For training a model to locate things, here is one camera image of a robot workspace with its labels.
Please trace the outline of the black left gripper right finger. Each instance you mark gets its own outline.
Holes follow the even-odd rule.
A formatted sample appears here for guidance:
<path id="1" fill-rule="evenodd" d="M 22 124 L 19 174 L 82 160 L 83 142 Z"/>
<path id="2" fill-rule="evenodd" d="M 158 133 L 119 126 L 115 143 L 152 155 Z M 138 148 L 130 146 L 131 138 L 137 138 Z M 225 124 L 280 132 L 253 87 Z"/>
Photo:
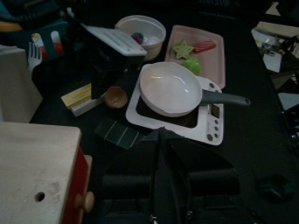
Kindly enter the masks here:
<path id="1" fill-rule="evenodd" d="M 177 224 L 253 224 L 238 197 L 238 175 L 228 160 L 165 128 L 160 128 L 160 151 Z"/>

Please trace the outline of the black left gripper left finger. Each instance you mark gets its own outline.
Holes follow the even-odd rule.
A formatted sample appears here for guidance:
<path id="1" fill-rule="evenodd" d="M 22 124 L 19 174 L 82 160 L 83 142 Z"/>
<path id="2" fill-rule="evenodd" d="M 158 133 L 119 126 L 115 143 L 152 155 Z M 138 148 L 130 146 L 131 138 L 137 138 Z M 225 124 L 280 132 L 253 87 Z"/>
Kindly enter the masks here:
<path id="1" fill-rule="evenodd" d="M 99 224 L 157 224 L 154 172 L 158 130 L 139 136 L 107 161 L 98 192 Z"/>

